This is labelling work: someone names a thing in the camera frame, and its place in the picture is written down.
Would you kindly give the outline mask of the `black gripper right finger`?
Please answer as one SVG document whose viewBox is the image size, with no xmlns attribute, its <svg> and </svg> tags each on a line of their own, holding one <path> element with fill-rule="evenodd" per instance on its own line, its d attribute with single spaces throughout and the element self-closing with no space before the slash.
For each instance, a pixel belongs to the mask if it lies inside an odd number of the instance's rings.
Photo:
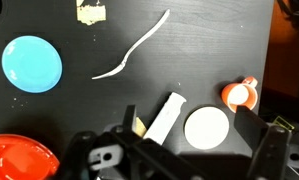
<svg viewBox="0 0 299 180">
<path fill-rule="evenodd" d="M 252 151 L 255 151 L 268 125 L 246 106 L 238 106 L 234 119 L 234 127 Z"/>
</svg>

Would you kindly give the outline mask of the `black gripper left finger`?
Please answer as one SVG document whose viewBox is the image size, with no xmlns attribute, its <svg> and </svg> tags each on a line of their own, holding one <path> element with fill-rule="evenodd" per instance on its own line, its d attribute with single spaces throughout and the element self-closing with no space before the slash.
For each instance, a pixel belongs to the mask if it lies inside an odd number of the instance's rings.
<svg viewBox="0 0 299 180">
<path fill-rule="evenodd" d="M 136 115 L 137 115 L 136 106 L 128 105 L 123 118 L 123 129 L 125 132 L 130 133 L 135 129 Z"/>
</svg>

